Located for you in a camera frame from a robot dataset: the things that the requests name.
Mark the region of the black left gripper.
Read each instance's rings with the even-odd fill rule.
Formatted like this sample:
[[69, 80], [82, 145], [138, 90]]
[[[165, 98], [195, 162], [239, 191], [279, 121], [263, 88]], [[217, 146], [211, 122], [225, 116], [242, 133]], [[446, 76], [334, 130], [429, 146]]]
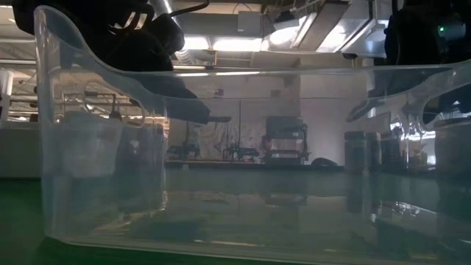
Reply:
[[[98, 1], [86, 43], [104, 63], [122, 71], [171, 71], [171, 56], [184, 46], [181, 28], [147, 1]], [[209, 122], [210, 110], [179, 77], [142, 77], [146, 103], [171, 119]]]

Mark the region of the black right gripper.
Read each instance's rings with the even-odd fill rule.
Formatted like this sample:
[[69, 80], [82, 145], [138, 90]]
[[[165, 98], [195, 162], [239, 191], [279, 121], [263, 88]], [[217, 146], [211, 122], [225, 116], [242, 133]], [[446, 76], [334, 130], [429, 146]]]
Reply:
[[[457, 63], [470, 59], [470, 0], [392, 0], [384, 49], [390, 65]], [[365, 99], [347, 114], [346, 122], [374, 108], [382, 99]]]

